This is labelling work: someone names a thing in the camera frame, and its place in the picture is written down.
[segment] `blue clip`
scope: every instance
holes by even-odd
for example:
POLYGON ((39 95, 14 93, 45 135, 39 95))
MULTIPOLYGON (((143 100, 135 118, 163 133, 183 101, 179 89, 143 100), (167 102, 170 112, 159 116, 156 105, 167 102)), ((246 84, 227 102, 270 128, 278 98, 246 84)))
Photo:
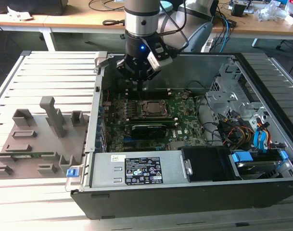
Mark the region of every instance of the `blue clip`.
POLYGON ((79 169, 68 169, 66 172, 66 177, 79 177, 79 169))
POLYGON ((258 147, 264 153, 266 152, 266 149, 264 147, 265 139, 266 139, 266 132, 259 131, 258 129, 256 129, 255 134, 254 134, 254 138, 253 138, 253 145, 255 148, 258 147))
POLYGON ((232 154, 232 157, 235 163, 253 161, 250 152, 235 152, 232 154))
POLYGON ((266 140, 266 132, 262 131, 260 143, 258 144, 259 150, 262 150, 264 153, 266 152, 266 149, 264 147, 264 142, 266 140))
POLYGON ((287 155, 286 151, 281 151, 280 156, 282 157, 283 161, 287 160, 289 156, 287 155))
POLYGON ((255 148, 257 148, 258 146, 258 136, 260 135, 260 131, 258 131, 256 129, 255 133, 254 133, 254 138, 253 138, 253 145, 255 148))

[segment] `table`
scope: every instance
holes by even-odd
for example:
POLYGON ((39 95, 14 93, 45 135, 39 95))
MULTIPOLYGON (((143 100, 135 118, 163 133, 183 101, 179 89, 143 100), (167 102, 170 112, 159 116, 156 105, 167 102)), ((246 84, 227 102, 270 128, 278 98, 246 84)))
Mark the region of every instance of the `table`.
MULTIPOLYGON (((255 39, 253 45, 257 45, 256 39, 292 39, 293 26, 284 20, 259 22, 252 14, 243 17, 234 17, 230 11, 223 6, 228 0, 220 0, 219 7, 224 15, 235 22, 232 37, 255 39)), ((68 6, 62 16, 34 15, 34 20, 26 22, 15 22, 6 15, 0 15, 0 26, 3 30, 12 31, 37 31, 44 35, 49 51, 55 51, 55 41, 53 32, 71 33, 124 33, 121 25, 103 26, 102 22, 106 19, 122 20, 125 18, 124 12, 99 12, 94 11, 88 6, 89 0, 69 0, 68 6)), ((111 2, 111 7, 119 7, 121 3, 111 2)), ((104 9, 99 2, 92 5, 94 8, 104 9)), ((222 30, 220 21, 215 21, 213 32, 210 39, 213 39, 222 30)))
MULTIPOLYGON (((11 132, 12 115, 17 108, 45 114, 36 105, 41 96, 53 95, 63 114, 82 110, 89 115, 96 83, 93 72, 96 54, 33 51, 20 56, 0 87, 0 149, 11 132)), ((250 225, 255 230, 293 229, 293 196, 267 208, 89 220, 65 191, 65 181, 66 178, 0 180, 0 228, 5 231, 236 231, 240 226, 250 225)))
MULTIPOLYGON (((236 38, 252 38, 255 39, 252 46, 257 45, 257 39, 290 39, 293 40, 293 25, 289 25, 286 21, 278 19, 275 21, 259 22, 253 14, 247 13, 243 17, 231 16, 228 10, 228 0, 219 0, 219 8, 227 19, 237 22, 231 36, 236 38)), ((210 38, 222 31, 222 24, 217 22, 214 24, 210 38)))

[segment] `red cable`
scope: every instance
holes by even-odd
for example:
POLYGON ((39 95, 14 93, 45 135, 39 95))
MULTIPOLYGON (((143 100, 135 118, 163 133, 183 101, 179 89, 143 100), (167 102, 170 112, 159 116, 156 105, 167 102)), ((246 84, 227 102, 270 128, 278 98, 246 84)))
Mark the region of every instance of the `red cable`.
POLYGON ((110 92, 109 92, 109 90, 108 90, 107 101, 106 101, 106 103, 104 104, 104 106, 106 106, 106 105, 107 105, 107 103, 108 103, 108 100, 109 100, 109 96, 110 96, 110 92))

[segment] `power supply label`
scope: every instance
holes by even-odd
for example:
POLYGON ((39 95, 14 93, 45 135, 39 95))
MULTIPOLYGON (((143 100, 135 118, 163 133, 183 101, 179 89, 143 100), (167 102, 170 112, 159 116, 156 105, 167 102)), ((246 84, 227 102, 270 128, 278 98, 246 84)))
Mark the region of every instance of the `power supply label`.
POLYGON ((125 159, 127 185, 162 184, 163 182, 159 157, 125 159))

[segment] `desk leg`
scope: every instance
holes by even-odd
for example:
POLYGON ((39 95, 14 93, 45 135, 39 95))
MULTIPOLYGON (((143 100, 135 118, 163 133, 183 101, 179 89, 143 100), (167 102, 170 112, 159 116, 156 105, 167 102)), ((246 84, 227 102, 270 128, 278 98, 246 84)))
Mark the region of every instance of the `desk leg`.
POLYGON ((50 31, 43 31, 45 42, 48 48, 48 51, 57 51, 53 33, 50 31))
POLYGON ((85 43, 89 43, 90 33, 83 33, 83 40, 85 43))
POLYGON ((258 41, 259 41, 258 38, 255 38, 251 46, 252 47, 257 47, 258 41))

